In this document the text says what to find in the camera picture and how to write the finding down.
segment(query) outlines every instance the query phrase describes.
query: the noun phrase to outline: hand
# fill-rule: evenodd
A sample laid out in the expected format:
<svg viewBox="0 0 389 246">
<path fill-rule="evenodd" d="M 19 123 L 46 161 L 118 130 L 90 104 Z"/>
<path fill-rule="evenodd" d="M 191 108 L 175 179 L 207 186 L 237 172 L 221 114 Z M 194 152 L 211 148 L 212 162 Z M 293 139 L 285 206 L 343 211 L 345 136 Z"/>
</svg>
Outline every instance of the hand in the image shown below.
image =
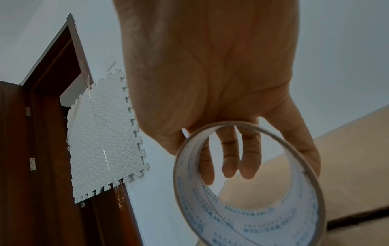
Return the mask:
<svg viewBox="0 0 389 246">
<path fill-rule="evenodd" d="M 131 102 L 140 128 L 176 154 L 189 133 L 216 121 L 264 117 L 314 171 L 320 157 L 289 95 L 297 45 L 297 0 L 114 0 L 122 29 Z M 217 132 L 229 178 L 250 179 L 261 163 L 260 135 Z M 208 141 L 200 174 L 214 180 Z"/>
</svg>

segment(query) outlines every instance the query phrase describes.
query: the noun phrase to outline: door hinge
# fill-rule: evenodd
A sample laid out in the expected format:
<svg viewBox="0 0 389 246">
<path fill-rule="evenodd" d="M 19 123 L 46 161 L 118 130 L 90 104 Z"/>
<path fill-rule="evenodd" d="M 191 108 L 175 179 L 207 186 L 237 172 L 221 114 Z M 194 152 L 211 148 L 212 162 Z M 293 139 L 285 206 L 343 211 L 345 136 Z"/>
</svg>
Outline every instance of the door hinge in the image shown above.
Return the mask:
<svg viewBox="0 0 389 246">
<path fill-rule="evenodd" d="M 31 108 L 26 107 L 26 116 L 31 117 Z"/>
<path fill-rule="evenodd" d="M 30 171 L 36 170 L 35 158 L 30 158 Z"/>
</svg>

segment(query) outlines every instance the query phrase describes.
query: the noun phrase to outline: tape roll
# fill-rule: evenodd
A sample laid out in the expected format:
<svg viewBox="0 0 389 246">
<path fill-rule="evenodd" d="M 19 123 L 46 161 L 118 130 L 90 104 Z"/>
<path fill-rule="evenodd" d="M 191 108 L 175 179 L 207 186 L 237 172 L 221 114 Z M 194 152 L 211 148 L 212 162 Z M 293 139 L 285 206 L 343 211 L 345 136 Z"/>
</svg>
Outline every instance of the tape roll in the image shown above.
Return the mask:
<svg viewBox="0 0 389 246">
<path fill-rule="evenodd" d="M 291 182 L 279 201 L 256 210 L 233 207 L 204 184 L 198 172 L 202 146 L 213 132 L 226 126 L 264 133 L 284 148 Z M 310 166 L 289 143 L 250 123 L 218 122 L 190 135 L 177 154 L 173 185 L 186 222 L 209 246 L 319 245 L 325 233 L 323 193 Z"/>
</svg>

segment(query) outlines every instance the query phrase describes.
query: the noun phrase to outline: interlocking foam tile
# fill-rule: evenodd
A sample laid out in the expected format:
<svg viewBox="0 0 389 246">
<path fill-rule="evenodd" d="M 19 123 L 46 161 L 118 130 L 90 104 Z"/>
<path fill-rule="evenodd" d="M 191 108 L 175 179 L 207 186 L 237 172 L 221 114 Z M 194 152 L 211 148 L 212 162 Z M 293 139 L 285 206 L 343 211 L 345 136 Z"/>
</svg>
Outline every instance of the interlocking foam tile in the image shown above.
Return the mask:
<svg viewBox="0 0 389 246">
<path fill-rule="evenodd" d="M 149 169 L 125 76 L 117 69 L 75 101 L 68 114 L 75 203 L 108 190 Z"/>
</svg>

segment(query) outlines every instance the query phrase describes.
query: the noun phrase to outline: wooden door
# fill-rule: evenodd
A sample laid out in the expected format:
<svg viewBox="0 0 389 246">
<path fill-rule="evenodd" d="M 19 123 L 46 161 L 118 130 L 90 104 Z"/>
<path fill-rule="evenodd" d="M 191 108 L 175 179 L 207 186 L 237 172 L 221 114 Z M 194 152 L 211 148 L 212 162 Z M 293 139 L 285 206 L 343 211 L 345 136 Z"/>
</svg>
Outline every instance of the wooden door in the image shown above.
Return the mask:
<svg viewBox="0 0 389 246">
<path fill-rule="evenodd" d="M 0 82 L 0 246 L 44 245 L 40 182 L 32 156 L 22 86 Z"/>
</svg>

